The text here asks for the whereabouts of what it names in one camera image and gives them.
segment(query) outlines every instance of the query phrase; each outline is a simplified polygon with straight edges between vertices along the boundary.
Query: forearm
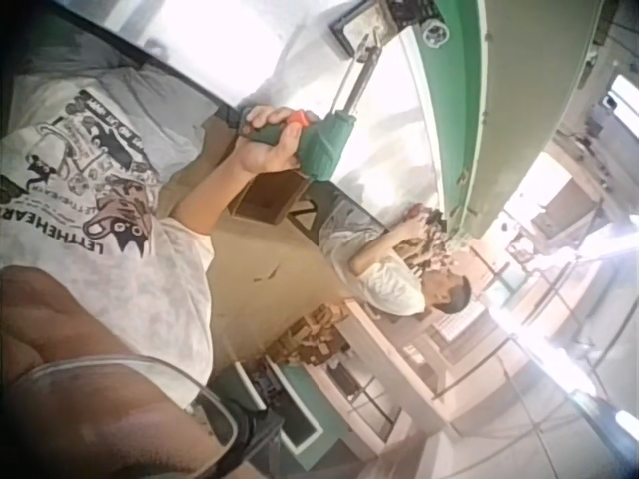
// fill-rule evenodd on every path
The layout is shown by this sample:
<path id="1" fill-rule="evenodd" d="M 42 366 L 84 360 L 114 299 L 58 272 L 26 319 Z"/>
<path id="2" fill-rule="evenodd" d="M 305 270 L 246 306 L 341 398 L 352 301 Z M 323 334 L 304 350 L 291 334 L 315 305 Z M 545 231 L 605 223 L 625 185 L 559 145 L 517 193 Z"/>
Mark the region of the forearm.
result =
<path id="1" fill-rule="evenodd" d="M 231 154 L 182 198 L 169 216 L 193 232 L 208 235 L 224 208 L 254 176 Z"/>
<path id="2" fill-rule="evenodd" d="M 390 251 L 406 240 L 405 234 L 400 230 L 391 230 L 373 241 L 368 242 L 348 262 L 350 272 L 355 276 L 361 276 L 371 266 L 380 262 Z"/>

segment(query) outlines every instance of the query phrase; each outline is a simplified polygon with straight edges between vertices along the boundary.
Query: dark hair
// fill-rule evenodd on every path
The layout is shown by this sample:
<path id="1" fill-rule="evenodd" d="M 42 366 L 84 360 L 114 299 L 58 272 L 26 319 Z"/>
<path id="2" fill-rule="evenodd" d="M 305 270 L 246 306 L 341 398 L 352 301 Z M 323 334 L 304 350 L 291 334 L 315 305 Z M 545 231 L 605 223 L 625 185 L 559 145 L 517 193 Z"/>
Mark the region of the dark hair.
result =
<path id="1" fill-rule="evenodd" d="M 464 311 L 470 304 L 472 290 L 470 289 L 470 281 L 468 278 L 463 276 L 462 280 L 463 284 L 461 286 L 455 286 L 450 289 L 450 302 L 446 304 L 434 304 L 432 307 L 439 309 L 445 314 L 458 314 Z"/>

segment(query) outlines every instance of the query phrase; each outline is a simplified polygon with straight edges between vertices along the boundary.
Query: green handle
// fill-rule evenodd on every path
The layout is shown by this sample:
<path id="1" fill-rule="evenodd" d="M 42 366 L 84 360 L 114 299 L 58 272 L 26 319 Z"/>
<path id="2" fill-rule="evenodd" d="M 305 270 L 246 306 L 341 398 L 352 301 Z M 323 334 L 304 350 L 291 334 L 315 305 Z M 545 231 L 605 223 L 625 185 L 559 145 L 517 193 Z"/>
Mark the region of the green handle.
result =
<path id="1" fill-rule="evenodd" d="M 251 128 L 243 115 L 240 135 L 255 142 L 276 145 L 286 124 L 265 125 L 259 129 Z M 343 111 L 329 113 L 319 122 L 311 123 L 302 130 L 300 145 L 296 156 L 300 162 L 300 171 L 317 181 L 330 180 L 350 134 L 356 118 Z"/>

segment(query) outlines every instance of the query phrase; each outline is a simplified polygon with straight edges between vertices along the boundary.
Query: table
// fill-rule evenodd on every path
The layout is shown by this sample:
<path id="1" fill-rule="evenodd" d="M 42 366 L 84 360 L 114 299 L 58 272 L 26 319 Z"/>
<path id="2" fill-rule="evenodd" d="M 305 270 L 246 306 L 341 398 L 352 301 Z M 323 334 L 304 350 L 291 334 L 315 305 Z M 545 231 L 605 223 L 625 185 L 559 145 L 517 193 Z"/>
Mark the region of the table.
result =
<path id="1" fill-rule="evenodd" d="M 328 25 L 349 0 L 57 0 L 232 107 L 288 105 L 323 116 L 348 65 Z M 442 200 L 436 126 L 416 37 L 381 56 L 332 180 L 385 225 Z"/>

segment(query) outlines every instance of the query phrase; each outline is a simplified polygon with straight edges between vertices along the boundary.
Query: floor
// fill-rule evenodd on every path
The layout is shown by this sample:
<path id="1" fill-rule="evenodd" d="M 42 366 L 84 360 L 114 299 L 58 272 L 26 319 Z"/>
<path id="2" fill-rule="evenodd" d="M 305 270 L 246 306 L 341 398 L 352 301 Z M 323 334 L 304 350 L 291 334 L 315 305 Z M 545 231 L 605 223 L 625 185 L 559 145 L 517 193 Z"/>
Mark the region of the floor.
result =
<path id="1" fill-rule="evenodd" d="M 233 132 L 218 119 L 210 120 L 206 131 L 203 152 L 161 191 L 159 216 L 226 155 Z M 214 375 L 233 361 L 261 354 L 301 315 L 344 293 L 317 247 L 288 220 L 274 227 L 224 215 L 211 241 L 216 257 L 207 280 Z M 232 477 L 261 476 L 244 465 Z"/>

